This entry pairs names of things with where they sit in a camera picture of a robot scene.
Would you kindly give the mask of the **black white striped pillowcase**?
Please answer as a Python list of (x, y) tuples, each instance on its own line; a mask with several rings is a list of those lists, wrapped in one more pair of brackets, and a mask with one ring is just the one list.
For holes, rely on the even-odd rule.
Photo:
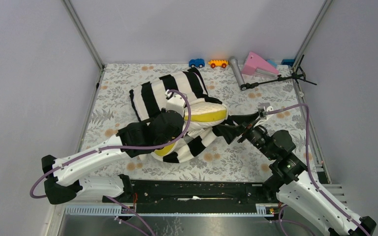
[[(191, 68), (187, 71), (161, 76), (152, 82), (144, 83), (130, 90), (131, 104), (138, 120), (145, 121), (158, 116), (161, 113), (161, 109), (166, 107), (166, 92), (171, 89), (178, 90), (185, 94), (190, 106), (200, 101), (223, 104), (219, 99), (208, 95), (206, 85), (200, 72), (196, 68)], [(185, 124), (189, 125), (190, 119), (191, 116), (185, 115)], [(202, 153), (206, 147), (219, 136), (218, 132), (214, 130), (215, 126), (206, 129), (200, 136), (184, 144), (181, 149), (166, 155), (160, 161), (167, 163), (184, 163), (192, 160)]]

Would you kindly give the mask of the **yellow white pillow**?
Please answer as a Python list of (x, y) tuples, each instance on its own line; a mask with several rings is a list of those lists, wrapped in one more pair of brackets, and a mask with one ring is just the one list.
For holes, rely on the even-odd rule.
[(195, 102), (191, 104), (191, 119), (187, 133), (177, 142), (151, 153), (152, 157), (161, 160), (166, 155), (171, 154), (183, 147), (184, 144), (192, 141), (215, 125), (222, 123), (228, 118), (228, 109), (223, 104), (211, 102)]

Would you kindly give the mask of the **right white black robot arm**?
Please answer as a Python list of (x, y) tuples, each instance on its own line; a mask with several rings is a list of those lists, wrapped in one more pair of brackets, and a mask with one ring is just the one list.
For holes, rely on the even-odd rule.
[(326, 236), (371, 236), (376, 222), (369, 216), (360, 216), (341, 203), (323, 185), (314, 179), (311, 171), (295, 154), (295, 144), (287, 130), (269, 135), (258, 125), (261, 114), (247, 123), (247, 116), (239, 116), (239, 125), (218, 125), (217, 131), (230, 144), (247, 140), (266, 158), (272, 175), (263, 183), (263, 198), (271, 203), (277, 200), (297, 211)]

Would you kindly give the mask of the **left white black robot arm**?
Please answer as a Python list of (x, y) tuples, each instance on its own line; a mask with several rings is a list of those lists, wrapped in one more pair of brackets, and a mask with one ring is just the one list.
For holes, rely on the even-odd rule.
[(133, 122), (106, 141), (86, 151), (64, 158), (42, 157), (46, 175), (44, 190), (53, 205), (67, 203), (78, 196), (99, 199), (109, 196), (127, 202), (133, 189), (126, 175), (93, 177), (91, 172), (123, 158), (149, 154), (181, 135), (184, 117), (175, 112), (161, 113), (150, 123)]

